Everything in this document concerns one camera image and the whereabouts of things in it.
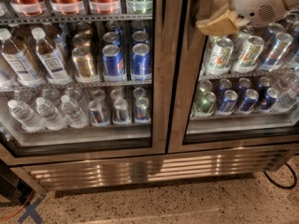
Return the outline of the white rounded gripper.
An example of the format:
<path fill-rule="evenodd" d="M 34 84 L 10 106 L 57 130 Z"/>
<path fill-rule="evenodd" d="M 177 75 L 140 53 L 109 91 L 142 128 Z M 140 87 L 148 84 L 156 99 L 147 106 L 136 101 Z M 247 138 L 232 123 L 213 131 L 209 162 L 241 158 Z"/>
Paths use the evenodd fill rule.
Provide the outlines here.
<path fill-rule="evenodd" d="M 263 27 L 280 21 L 298 6 L 299 0 L 213 0 L 213 12 L 220 16 L 197 21 L 195 26 L 208 36 L 232 35 L 249 22 L 252 26 Z"/>

